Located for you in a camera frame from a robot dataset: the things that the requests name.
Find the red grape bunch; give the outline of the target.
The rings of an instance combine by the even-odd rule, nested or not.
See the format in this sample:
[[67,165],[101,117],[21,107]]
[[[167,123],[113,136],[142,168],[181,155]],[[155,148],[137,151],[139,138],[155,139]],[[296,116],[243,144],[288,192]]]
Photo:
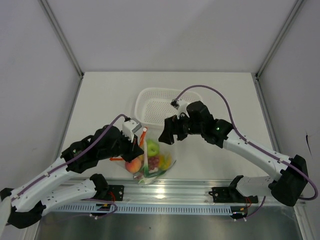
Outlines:
[[147,159],[148,169],[154,170],[155,168],[157,168],[159,166],[159,162],[160,162],[160,158],[158,155],[149,157]]

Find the green leafy vegetable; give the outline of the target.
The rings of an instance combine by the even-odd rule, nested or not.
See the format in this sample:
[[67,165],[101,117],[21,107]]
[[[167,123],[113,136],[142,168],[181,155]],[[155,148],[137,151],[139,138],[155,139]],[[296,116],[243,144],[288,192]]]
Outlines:
[[142,169],[142,171],[136,173],[133,176],[133,179],[137,181],[139,185],[149,185],[153,183],[157,178],[163,176],[167,170],[157,170],[149,172],[145,168]]

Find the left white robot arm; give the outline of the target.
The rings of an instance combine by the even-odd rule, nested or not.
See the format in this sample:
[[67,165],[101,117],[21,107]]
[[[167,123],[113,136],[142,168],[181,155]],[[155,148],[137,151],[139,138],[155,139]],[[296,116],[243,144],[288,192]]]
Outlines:
[[65,181],[97,166],[100,160],[121,157],[126,162],[144,154],[136,132],[139,123],[124,123],[122,129],[105,125],[95,134],[72,143],[52,165],[18,188],[4,188],[1,200],[10,198],[8,213],[1,213],[5,225],[18,229],[37,223],[55,208],[81,200],[111,199],[110,187],[102,174],[95,173],[83,182],[57,189]]

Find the clear orange zip top bag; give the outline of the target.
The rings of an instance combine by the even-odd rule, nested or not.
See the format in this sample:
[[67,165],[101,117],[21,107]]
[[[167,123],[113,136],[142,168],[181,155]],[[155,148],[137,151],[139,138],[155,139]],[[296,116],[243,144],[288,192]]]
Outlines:
[[158,141],[160,133],[159,129],[143,127],[137,136],[144,154],[131,162],[126,162],[121,157],[113,157],[110,161],[132,174],[133,180],[139,185],[149,185],[162,178],[177,160],[175,147]]

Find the red peach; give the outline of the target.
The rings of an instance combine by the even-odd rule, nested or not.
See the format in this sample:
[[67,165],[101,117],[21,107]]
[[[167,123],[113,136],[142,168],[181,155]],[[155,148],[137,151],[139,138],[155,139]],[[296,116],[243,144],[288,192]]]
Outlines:
[[131,173],[137,173],[142,167],[142,162],[139,158],[133,159],[131,162],[125,162],[125,169]]

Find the green apple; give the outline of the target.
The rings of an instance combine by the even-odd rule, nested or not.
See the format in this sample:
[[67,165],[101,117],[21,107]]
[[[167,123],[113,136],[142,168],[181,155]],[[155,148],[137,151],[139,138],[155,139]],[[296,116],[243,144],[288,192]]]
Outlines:
[[159,154],[160,147],[157,142],[153,141],[152,139],[147,139],[146,145],[147,145],[147,156],[148,157],[154,157]]

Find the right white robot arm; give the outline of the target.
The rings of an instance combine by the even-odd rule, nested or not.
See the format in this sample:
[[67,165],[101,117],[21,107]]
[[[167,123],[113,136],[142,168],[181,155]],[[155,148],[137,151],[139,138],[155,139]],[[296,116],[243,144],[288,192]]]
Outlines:
[[188,103],[179,99],[173,100],[171,105],[177,114],[164,120],[164,129],[158,138],[161,143],[173,145],[189,135],[200,135],[208,144],[243,157],[267,174],[263,177],[236,176],[228,189],[232,201],[239,202],[251,196],[272,196],[293,207],[300,199],[308,183],[307,163],[303,157],[289,157],[240,136],[230,122],[215,119],[201,101]]

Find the yellow pear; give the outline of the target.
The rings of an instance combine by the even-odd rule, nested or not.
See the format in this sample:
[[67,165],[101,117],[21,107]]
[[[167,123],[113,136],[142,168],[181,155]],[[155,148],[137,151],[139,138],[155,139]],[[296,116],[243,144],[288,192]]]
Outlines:
[[168,153],[166,155],[160,154],[159,155],[159,162],[158,162],[158,168],[160,170],[168,170],[169,167],[172,164],[172,156]]

